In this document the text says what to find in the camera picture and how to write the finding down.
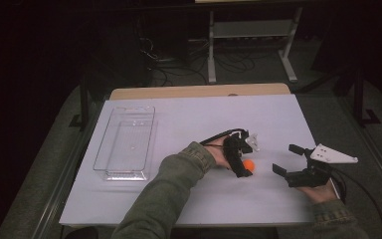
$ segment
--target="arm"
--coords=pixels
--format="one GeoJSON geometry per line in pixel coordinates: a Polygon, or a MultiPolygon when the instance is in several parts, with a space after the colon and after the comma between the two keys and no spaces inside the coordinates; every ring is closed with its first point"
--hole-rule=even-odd
{"type": "Polygon", "coordinates": [[[337,198],[331,181],[324,186],[301,187],[298,190],[304,192],[313,202],[315,238],[368,239],[368,235],[358,226],[353,214],[337,198]]]}
{"type": "Polygon", "coordinates": [[[166,157],[112,238],[169,238],[190,189],[214,165],[226,165],[220,149],[192,142],[178,154],[166,157]]]}

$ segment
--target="clear plastic container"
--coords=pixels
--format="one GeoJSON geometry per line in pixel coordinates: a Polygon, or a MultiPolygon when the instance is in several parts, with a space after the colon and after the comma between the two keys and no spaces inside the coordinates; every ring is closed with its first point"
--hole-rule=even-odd
{"type": "Polygon", "coordinates": [[[154,107],[115,108],[110,114],[94,170],[103,180],[147,180],[154,107]]]}

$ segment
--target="orange object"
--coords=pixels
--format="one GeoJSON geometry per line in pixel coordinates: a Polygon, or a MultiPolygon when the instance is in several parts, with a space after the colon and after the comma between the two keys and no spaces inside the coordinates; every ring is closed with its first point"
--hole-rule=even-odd
{"type": "Polygon", "coordinates": [[[256,165],[254,164],[254,162],[250,159],[245,159],[243,161],[243,164],[244,164],[244,167],[249,170],[250,172],[253,172],[254,171],[254,168],[256,168],[256,165]]]}

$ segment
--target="person's left hand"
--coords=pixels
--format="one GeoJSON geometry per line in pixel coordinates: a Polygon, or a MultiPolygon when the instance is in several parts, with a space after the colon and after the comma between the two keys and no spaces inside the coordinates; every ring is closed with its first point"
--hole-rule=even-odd
{"type": "Polygon", "coordinates": [[[226,137],[228,137],[228,135],[219,137],[218,139],[207,143],[204,147],[213,155],[217,165],[224,166],[229,169],[231,168],[231,165],[223,154],[223,140],[225,140],[226,137]]]}

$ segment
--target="person's right hand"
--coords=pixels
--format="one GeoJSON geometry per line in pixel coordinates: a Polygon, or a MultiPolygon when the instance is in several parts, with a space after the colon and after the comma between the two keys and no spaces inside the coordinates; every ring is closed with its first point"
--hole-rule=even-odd
{"type": "Polygon", "coordinates": [[[317,187],[298,187],[313,203],[321,203],[338,199],[334,187],[329,179],[325,185],[317,187]]]}

